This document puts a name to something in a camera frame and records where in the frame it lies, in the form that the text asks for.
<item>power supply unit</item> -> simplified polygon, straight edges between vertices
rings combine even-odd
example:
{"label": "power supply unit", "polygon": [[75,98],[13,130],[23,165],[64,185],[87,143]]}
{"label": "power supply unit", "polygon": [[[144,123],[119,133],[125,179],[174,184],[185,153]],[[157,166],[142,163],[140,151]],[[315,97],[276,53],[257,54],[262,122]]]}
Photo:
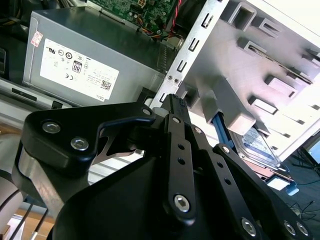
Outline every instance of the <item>power supply unit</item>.
{"label": "power supply unit", "polygon": [[34,11],[23,84],[74,106],[133,102],[162,83],[163,51],[175,56],[90,7]]}

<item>power supply label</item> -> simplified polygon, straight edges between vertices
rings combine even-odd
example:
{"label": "power supply label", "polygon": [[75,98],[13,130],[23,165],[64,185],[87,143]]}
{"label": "power supply label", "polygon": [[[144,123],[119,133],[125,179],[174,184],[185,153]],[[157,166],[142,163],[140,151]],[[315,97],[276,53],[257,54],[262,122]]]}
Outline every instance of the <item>power supply label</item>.
{"label": "power supply label", "polygon": [[40,76],[79,93],[108,100],[119,71],[88,56],[45,39]]}

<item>screw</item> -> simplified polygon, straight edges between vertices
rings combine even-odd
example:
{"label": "screw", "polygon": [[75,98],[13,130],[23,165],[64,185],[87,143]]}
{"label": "screw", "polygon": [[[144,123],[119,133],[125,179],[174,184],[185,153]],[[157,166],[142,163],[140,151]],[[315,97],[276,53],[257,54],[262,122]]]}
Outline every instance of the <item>screw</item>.
{"label": "screw", "polygon": [[298,227],[298,229],[306,236],[309,235],[307,229],[305,228],[305,226],[303,226],[300,222],[296,222],[296,226]]}
{"label": "screw", "polygon": [[78,151],[85,151],[89,147],[89,143],[82,137],[75,137],[71,140],[71,146]]}
{"label": "screw", "polygon": [[229,148],[227,148],[226,146],[222,146],[222,149],[223,149],[223,151],[224,151],[226,154],[229,154],[229,153],[230,153]]}
{"label": "screw", "polygon": [[176,195],[174,197],[174,204],[181,212],[188,212],[190,209],[190,204],[188,200],[182,195]]}
{"label": "screw", "polygon": [[151,112],[149,110],[147,110],[147,109],[143,109],[142,111],[143,111],[143,113],[145,113],[147,115],[151,115]]}
{"label": "screw", "polygon": [[198,134],[202,134],[202,131],[200,128],[198,128],[197,126],[194,128],[194,130],[198,133]]}
{"label": "screw", "polygon": [[59,124],[53,121],[47,121],[42,125],[42,129],[48,134],[57,134],[60,132],[61,128]]}
{"label": "screw", "polygon": [[285,226],[285,229],[286,229],[290,234],[292,234],[293,236],[296,235],[296,231],[295,231],[295,229],[290,225],[290,223],[288,223],[287,221],[284,221],[284,226]]}
{"label": "screw", "polygon": [[246,219],[245,217],[241,218],[241,224],[243,229],[252,237],[255,237],[257,235],[257,231],[255,229],[255,226],[253,226],[253,224]]}

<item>barcode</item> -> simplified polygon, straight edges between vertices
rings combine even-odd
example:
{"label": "barcode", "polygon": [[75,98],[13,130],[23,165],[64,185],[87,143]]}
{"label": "barcode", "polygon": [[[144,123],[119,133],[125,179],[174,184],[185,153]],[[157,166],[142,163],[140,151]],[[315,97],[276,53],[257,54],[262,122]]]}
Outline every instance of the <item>barcode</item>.
{"label": "barcode", "polygon": [[104,90],[109,91],[110,88],[111,88],[111,85],[112,84],[110,82],[102,80],[101,88],[104,89]]}

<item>80 plus logo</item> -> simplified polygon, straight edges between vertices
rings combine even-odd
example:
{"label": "80 plus logo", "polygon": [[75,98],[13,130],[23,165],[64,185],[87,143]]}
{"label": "80 plus logo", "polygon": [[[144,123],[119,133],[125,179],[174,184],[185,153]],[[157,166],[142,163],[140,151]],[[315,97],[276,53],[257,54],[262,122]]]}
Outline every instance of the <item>80 plus logo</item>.
{"label": "80 plus logo", "polygon": [[80,73],[81,72],[81,68],[82,68],[82,63],[78,62],[78,61],[74,61],[73,65],[72,65],[72,71],[76,72],[76,73]]}

